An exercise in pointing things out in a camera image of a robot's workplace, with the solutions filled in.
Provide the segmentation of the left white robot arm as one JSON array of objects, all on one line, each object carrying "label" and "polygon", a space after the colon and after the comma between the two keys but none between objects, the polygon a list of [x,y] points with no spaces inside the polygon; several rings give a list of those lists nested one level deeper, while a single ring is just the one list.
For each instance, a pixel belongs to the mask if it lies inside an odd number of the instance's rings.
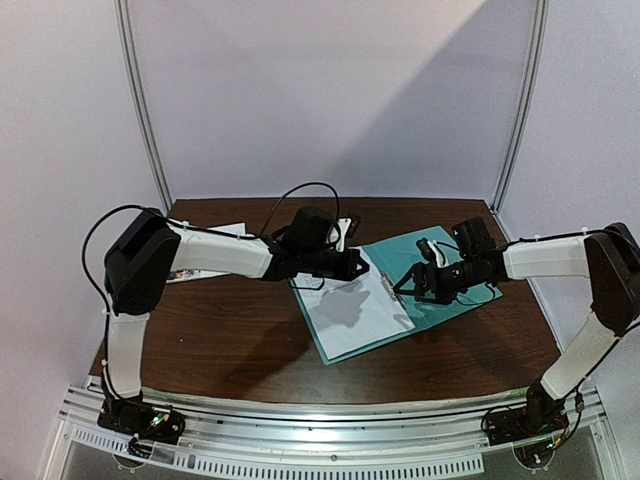
[{"label": "left white robot arm", "polygon": [[367,273],[369,264],[345,241],[356,227],[315,207],[301,207],[291,223],[271,235],[232,234],[196,227],[144,209],[108,250],[104,287],[112,314],[105,343],[103,378],[116,398],[111,419],[128,434],[148,426],[140,367],[147,323],[170,273],[204,270],[267,282],[299,274],[342,282]]}]

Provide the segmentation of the teal file folder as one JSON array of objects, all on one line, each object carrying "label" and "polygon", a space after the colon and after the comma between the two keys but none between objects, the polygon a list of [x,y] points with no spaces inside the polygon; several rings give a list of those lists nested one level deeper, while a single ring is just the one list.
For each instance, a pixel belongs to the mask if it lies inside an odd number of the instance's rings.
[{"label": "teal file folder", "polygon": [[[448,264],[461,259],[453,238],[440,226],[390,237],[362,245],[359,249],[367,253],[380,272],[386,272],[389,275],[394,285],[413,264],[423,259],[416,246],[416,242],[422,238],[434,241],[446,256]],[[400,303],[416,325],[416,331],[413,333],[415,334],[472,311],[501,296],[502,293],[499,290],[481,284],[470,288],[466,293],[459,294],[457,300],[449,305],[418,303],[411,297],[401,297]]]}]

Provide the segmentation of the white printed paper sheet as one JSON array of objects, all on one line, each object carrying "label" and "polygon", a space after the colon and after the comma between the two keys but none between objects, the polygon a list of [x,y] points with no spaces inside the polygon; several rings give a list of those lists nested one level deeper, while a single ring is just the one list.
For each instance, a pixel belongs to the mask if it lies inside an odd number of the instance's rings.
[{"label": "white printed paper sheet", "polygon": [[301,312],[326,365],[416,331],[400,301],[390,295],[380,270],[363,249],[359,253],[369,264],[369,271],[350,282],[304,273],[292,280]]}]

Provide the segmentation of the chrome folder clip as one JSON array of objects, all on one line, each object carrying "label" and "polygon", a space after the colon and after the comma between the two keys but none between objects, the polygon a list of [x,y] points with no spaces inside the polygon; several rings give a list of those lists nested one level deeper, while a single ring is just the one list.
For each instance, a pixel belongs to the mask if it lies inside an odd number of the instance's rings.
[{"label": "chrome folder clip", "polygon": [[386,272],[380,273],[380,281],[385,291],[393,301],[402,301],[402,298],[395,292],[393,282]]}]

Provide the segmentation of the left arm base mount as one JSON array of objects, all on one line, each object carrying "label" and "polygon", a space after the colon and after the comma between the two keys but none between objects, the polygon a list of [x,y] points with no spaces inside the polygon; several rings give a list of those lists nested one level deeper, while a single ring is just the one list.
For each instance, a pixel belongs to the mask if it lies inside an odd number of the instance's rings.
[{"label": "left arm base mount", "polygon": [[126,447],[129,455],[149,459],[155,443],[178,443],[186,427],[186,418],[171,405],[145,402],[141,394],[120,398],[107,388],[103,393],[105,399],[97,425],[129,436]]}]

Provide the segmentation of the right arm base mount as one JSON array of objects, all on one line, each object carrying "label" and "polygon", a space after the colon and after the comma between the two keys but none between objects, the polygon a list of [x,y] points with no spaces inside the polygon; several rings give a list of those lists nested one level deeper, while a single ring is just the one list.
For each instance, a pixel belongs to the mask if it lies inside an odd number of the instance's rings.
[{"label": "right arm base mount", "polygon": [[[574,393],[574,411],[577,414],[574,426],[570,426],[565,403]],[[549,441],[545,449],[552,451],[570,440],[582,418],[584,399],[582,393],[574,388],[560,399],[552,398],[544,389],[530,387],[526,393],[526,403],[522,408],[512,409],[496,407],[489,409],[481,419],[480,429],[487,436],[491,446],[515,442],[551,434],[560,430],[557,439]]]}]

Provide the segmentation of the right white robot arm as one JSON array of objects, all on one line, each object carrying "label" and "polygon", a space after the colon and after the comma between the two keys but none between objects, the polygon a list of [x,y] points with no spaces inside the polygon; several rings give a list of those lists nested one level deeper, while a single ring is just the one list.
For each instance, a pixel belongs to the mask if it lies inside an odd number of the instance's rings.
[{"label": "right white robot arm", "polygon": [[484,220],[475,217],[452,229],[460,259],[444,264],[432,242],[417,246],[424,259],[392,287],[396,296],[448,305],[458,294],[481,284],[537,277],[583,277],[591,289],[591,305],[583,327],[559,359],[527,391],[517,427],[537,436],[552,424],[566,398],[606,358],[639,317],[639,246],[627,226],[498,245]]}]

